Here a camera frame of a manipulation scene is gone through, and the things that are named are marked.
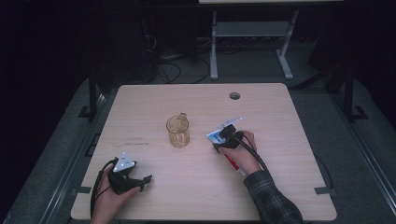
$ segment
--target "forearm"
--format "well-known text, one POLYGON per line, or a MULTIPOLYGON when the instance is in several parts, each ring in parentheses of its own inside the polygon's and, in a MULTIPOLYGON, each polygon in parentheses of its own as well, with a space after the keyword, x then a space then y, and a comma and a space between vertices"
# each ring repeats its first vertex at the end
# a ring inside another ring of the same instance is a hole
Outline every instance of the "forearm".
POLYGON ((275 186, 263 171, 249 175, 244 184, 257 206, 262 221, 267 223, 303 223, 300 210, 275 186))

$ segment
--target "background table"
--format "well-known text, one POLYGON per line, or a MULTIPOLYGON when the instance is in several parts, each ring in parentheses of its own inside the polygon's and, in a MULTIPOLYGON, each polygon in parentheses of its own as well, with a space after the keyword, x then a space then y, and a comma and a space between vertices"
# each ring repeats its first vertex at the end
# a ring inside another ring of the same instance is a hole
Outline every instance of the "background table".
MULTIPOLYGON (((259 154, 277 187, 304 220, 332 220, 336 212, 289 92, 283 84, 150 85, 120 88, 82 187, 92 187, 103 165, 126 152, 137 161, 133 178, 153 175, 144 192, 117 218, 137 220, 258 220, 243 177, 216 152, 207 133, 227 119, 255 133, 259 154), (232 100, 231 92, 240 94, 232 100), (171 145, 166 121, 184 112, 190 143, 171 145)), ((90 218, 90 194, 79 193, 75 219, 90 218)))

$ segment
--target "white marker tag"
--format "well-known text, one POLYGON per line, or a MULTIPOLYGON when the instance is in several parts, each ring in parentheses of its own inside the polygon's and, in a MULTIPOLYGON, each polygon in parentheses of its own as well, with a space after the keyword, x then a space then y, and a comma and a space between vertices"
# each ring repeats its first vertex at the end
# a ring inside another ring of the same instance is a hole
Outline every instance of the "white marker tag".
POLYGON ((119 172, 135 166, 136 166, 136 162, 133 161, 130 157, 128 157, 125 152, 122 152, 122 155, 117 161, 116 167, 114 167, 113 171, 119 172))

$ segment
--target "glass mug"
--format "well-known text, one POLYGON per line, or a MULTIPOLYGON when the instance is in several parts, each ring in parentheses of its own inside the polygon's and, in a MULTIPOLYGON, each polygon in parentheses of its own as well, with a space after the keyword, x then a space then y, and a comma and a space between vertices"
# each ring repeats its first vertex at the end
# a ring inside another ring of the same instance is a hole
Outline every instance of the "glass mug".
POLYGON ((189 121, 185 113, 173 116, 166 122, 169 140, 174 147, 184 147, 190 141, 189 121))

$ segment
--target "person's right hand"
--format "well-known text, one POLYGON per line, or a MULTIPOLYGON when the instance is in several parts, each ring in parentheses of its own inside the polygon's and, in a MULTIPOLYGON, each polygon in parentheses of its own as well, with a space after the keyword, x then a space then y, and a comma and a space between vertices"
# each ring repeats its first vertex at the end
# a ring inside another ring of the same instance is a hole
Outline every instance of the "person's right hand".
MULTIPOLYGON (((251 144, 251 147, 253 147, 254 150, 257 150, 256 143, 254 142, 254 134, 247 131, 243 131, 243 133, 243 141, 248 146, 250 146, 251 144)), ((239 145, 235 149, 220 147, 219 151, 233 159, 236 165, 238 165, 239 168, 242 169, 247 175, 250 175, 262 169, 257 160, 251 155, 251 153, 241 145, 239 145)))

